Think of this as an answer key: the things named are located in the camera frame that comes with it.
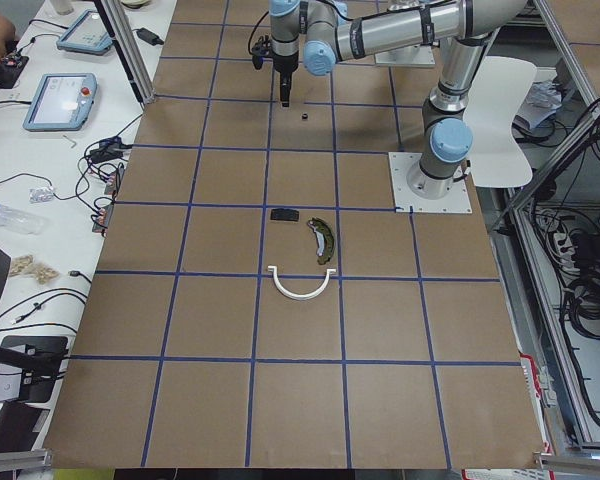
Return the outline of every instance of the black stand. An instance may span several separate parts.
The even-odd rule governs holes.
[[[5,337],[0,346],[0,363],[21,368],[33,374],[29,385],[21,385],[18,401],[45,403],[51,398],[60,364],[67,354],[66,337]],[[15,352],[9,347],[27,345],[35,349],[34,355]]]

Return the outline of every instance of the gray floor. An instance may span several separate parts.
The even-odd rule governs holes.
[[[0,13],[9,18],[17,34],[22,35],[42,3],[43,0],[0,0]]]

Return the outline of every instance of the blue joint cap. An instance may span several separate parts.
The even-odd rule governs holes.
[[[284,17],[300,5],[300,0],[269,0],[269,15]]]
[[[331,73],[336,65],[336,54],[329,44],[320,40],[311,40],[304,44],[302,61],[311,75],[323,77]]]
[[[471,150],[473,134],[462,120],[446,118],[438,122],[431,132],[431,151],[445,163],[458,163]]]
[[[344,3],[344,2],[333,2],[333,4],[336,6],[336,8],[338,9],[338,11],[343,16],[346,17],[349,14],[349,7],[347,7],[346,3]],[[344,25],[346,23],[346,21],[344,20],[344,18],[341,18],[340,15],[336,15],[336,17],[338,17],[338,26]]]

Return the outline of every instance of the table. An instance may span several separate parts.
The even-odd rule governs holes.
[[[351,15],[376,11],[352,2]],[[439,71],[294,77],[246,40],[266,2],[179,2],[45,446],[60,467],[524,467],[542,450],[475,192],[393,209]],[[301,222],[269,219],[284,206]],[[320,283],[320,217],[338,270]]]
[[[152,2],[141,10],[130,11],[129,20],[133,28],[144,26],[166,36],[168,22],[173,13],[175,0]],[[37,18],[69,25],[85,9],[93,8],[87,2],[75,2],[74,13],[49,18],[45,12],[51,7],[43,6]],[[32,24],[20,42],[20,46],[29,43],[32,36],[41,33],[58,33],[61,30],[52,26]],[[147,69],[154,74],[161,47],[153,47],[139,42],[139,48]],[[60,196],[73,194],[73,187],[79,173],[76,163],[85,147],[101,138],[109,137],[136,116],[142,113],[120,61],[114,51],[102,57],[69,53],[57,50],[53,37],[39,37],[35,44],[26,47],[24,54],[30,56],[19,84],[12,90],[0,91],[0,100],[30,100],[44,73],[92,72],[99,83],[99,91],[89,120],[77,132],[31,133],[22,129],[26,106],[8,106],[0,108],[0,180],[20,172],[30,172],[51,179]],[[132,143],[137,131],[137,122],[122,135],[123,140]],[[102,182],[90,180],[92,188],[84,195],[88,202],[102,194]],[[0,248],[12,258],[32,254],[36,261],[47,263],[60,272],[61,276],[47,286],[38,285],[32,278],[13,277],[6,284],[0,302],[0,312],[18,301],[50,287],[68,287],[87,293],[89,285],[81,278],[67,275],[70,270],[79,270],[92,277],[102,248],[103,239],[91,233],[90,211],[77,200],[53,201],[43,204],[29,204],[29,188],[44,186],[44,181],[32,178],[19,178],[0,186],[0,203],[39,214],[49,220],[45,230],[36,236],[24,236],[0,228]],[[0,321],[0,327],[11,326],[10,320],[31,308],[31,302],[14,310],[11,316]],[[82,305],[72,298],[60,298],[49,303],[43,310],[31,316],[26,323],[45,323],[56,321],[77,328],[82,315]],[[22,335],[67,335],[68,331],[59,327],[32,328],[16,332],[0,333],[2,338],[9,334]],[[53,409],[59,388],[55,389],[50,402],[37,405]],[[36,448],[40,448],[48,428],[47,422]]]

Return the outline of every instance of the white table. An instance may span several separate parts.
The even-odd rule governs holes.
[[[145,27],[165,38],[177,0],[153,0],[139,10],[127,11],[132,28]],[[66,16],[50,18],[50,6],[42,6],[36,18],[70,25],[84,10],[93,9],[90,2],[74,2],[75,11]],[[33,23],[24,33],[20,45],[29,43],[31,37],[41,33],[62,33],[62,30],[43,23]],[[95,104],[85,126],[77,132],[32,133],[22,128],[27,112],[26,105],[0,106],[0,180],[21,172],[48,177],[61,197],[71,196],[80,173],[76,167],[85,147],[101,138],[110,137],[128,122],[142,113],[133,95],[115,49],[102,57],[60,51],[55,38],[39,37],[25,48],[23,54],[30,56],[16,88],[1,90],[0,100],[31,100],[40,78],[45,73],[91,72],[98,79]],[[151,46],[138,40],[140,52],[151,77],[155,74],[161,52],[160,46]],[[132,143],[139,122],[134,123],[122,135],[125,143]],[[91,189],[83,198],[91,203],[101,196],[104,184],[90,178]],[[60,272],[60,276],[47,285],[38,285],[31,277],[13,277],[7,281],[0,313],[24,298],[56,287],[68,287],[88,293],[89,285],[82,278],[69,277],[70,270],[79,270],[92,277],[102,248],[103,238],[91,232],[91,211],[77,199],[54,200],[31,204],[29,189],[45,186],[42,180],[20,177],[0,186],[0,203],[46,217],[49,222],[40,235],[21,235],[0,228],[0,248],[10,257],[31,254],[36,261],[44,262]],[[13,326],[11,320],[31,309],[33,302],[16,309],[0,320],[0,328]],[[56,322],[78,328],[83,306],[70,297],[60,297],[20,325]],[[64,335],[72,332],[60,327],[39,327],[0,333],[0,342],[7,335]],[[37,407],[51,409],[55,405],[59,386],[57,382],[52,399]],[[42,434],[34,448],[40,448],[46,434],[47,419]]]

